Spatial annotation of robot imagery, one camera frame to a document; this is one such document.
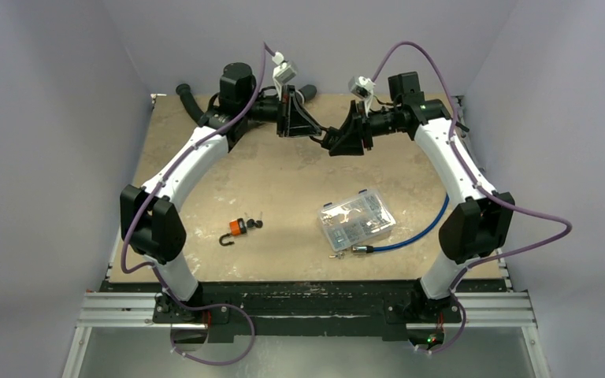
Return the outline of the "orange padlock with keys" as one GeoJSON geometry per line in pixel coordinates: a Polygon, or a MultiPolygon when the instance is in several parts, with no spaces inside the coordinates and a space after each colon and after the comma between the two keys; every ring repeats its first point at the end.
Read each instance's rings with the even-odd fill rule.
{"type": "Polygon", "coordinates": [[[218,242],[221,246],[232,246],[235,244],[235,238],[246,235],[251,229],[260,229],[263,225],[262,215],[258,218],[253,218],[245,213],[243,217],[229,222],[229,231],[223,234],[218,242]]]}

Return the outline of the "black padlock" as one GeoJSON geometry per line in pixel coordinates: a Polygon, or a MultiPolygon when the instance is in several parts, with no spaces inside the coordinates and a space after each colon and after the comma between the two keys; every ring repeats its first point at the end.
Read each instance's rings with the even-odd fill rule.
{"type": "Polygon", "coordinates": [[[310,139],[319,144],[322,148],[326,150],[330,150],[337,140],[337,132],[336,128],[322,128],[322,133],[318,136],[310,136],[310,139]]]}

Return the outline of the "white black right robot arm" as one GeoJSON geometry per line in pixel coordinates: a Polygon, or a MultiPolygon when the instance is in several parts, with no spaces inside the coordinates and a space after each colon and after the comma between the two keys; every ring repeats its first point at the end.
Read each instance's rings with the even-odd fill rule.
{"type": "Polygon", "coordinates": [[[478,168],[457,142],[452,115],[441,101],[425,99],[416,72],[388,80],[391,105],[371,110],[373,81],[353,78],[349,88],[360,100],[351,103],[340,128],[327,129],[321,145],[330,156],[362,156],[375,137],[403,132],[432,162],[453,210],[439,229],[440,253],[403,307],[405,314],[428,321],[450,306],[459,273],[505,243],[513,212],[501,204],[512,205],[514,198],[479,180],[478,168]]]}

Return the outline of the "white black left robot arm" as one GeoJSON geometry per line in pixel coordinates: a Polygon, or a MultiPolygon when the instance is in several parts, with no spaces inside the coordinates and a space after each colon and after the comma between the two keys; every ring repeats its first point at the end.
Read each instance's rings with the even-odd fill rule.
{"type": "Polygon", "coordinates": [[[145,183],[127,185],[120,193],[122,247],[120,269],[125,274],[150,268],[161,284],[173,312],[185,322],[199,319],[212,309],[203,300],[203,287],[184,259],[187,233],[180,218],[181,206],[209,169],[236,146],[254,123],[274,123],[283,106],[302,108],[317,96],[307,84],[296,88],[287,76],[289,62],[273,71],[273,85],[243,62],[226,65],[219,88],[201,109],[191,88],[181,83],[176,94],[195,122],[189,140],[145,183]]]}

